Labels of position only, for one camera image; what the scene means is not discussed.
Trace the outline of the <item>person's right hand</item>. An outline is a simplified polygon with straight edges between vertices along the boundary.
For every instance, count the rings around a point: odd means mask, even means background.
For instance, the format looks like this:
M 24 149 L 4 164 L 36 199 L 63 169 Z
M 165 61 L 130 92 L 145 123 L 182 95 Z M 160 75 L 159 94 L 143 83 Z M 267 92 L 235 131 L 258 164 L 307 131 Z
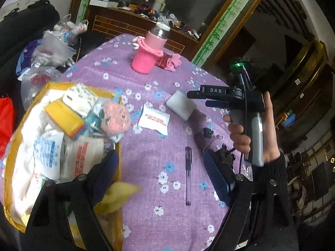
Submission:
M 263 161 L 269 163 L 280 157 L 280 151 L 277 144 L 277 135 L 275 132 L 275 123 L 273 115 L 273 105 L 270 98 L 270 93 L 267 91 L 264 94 L 265 101 L 265 116 L 263 118 Z M 251 139 L 247 135 L 242 134 L 244 128 L 240 124 L 232 121 L 230 115 L 223 116 L 223 120 L 227 122 L 230 138 L 233 141 L 234 148 L 240 153 L 247 154 L 250 151 Z

